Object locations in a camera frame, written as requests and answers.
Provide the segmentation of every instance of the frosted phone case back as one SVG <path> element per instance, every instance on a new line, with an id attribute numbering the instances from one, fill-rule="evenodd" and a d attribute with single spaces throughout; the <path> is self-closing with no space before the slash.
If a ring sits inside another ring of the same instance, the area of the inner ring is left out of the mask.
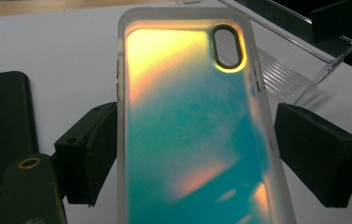
<path id="1" fill-rule="evenodd" d="M 221 27 L 240 47 L 230 66 Z M 119 223 L 295 222 L 249 20 L 137 8 L 119 39 Z"/>

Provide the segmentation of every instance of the black holder arm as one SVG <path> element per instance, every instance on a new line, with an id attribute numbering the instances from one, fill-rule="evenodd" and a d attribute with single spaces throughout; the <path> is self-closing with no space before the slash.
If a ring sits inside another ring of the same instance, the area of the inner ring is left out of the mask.
<path id="1" fill-rule="evenodd" d="M 347 207 L 352 195 L 352 134 L 296 105 L 279 104 L 280 158 L 326 207 Z"/>
<path id="2" fill-rule="evenodd" d="M 64 224 L 62 199 L 95 205 L 117 157 L 117 103 L 89 111 L 55 143 L 56 153 L 32 154 L 6 169 L 0 224 Z"/>

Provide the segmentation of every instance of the white table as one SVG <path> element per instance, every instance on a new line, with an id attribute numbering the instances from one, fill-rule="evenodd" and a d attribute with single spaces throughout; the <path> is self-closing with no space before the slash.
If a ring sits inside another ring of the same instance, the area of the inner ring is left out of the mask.
<path id="1" fill-rule="evenodd" d="M 90 109 L 117 100 L 117 27 L 127 8 L 0 17 L 0 72 L 30 78 L 42 153 L 53 154 L 54 142 Z M 352 133 L 352 67 L 341 64 L 318 91 L 305 107 Z M 274 100 L 271 109 L 275 115 Z M 116 223 L 116 172 L 114 164 L 95 207 L 64 200 L 69 223 Z M 287 165 L 285 172 L 298 223 L 352 223 L 352 199 L 346 209 L 325 208 Z"/>

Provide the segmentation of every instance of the clear phone case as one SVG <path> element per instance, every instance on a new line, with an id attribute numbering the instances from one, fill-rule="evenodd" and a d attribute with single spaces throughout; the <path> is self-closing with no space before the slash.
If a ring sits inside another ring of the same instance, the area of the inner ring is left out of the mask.
<path id="1" fill-rule="evenodd" d="M 119 223 L 295 223 L 244 14 L 127 11 L 118 79 Z"/>

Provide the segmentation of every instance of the black plastic bracket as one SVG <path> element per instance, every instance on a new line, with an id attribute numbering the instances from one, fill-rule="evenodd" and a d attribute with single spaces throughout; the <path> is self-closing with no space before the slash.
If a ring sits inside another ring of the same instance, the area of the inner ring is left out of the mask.
<path id="1" fill-rule="evenodd" d="M 352 134 L 296 105 L 279 104 L 280 158 L 326 207 L 347 207 L 352 195 Z"/>
<path id="2" fill-rule="evenodd" d="M 55 143 L 69 203 L 95 205 L 117 158 L 117 103 L 89 111 Z"/>

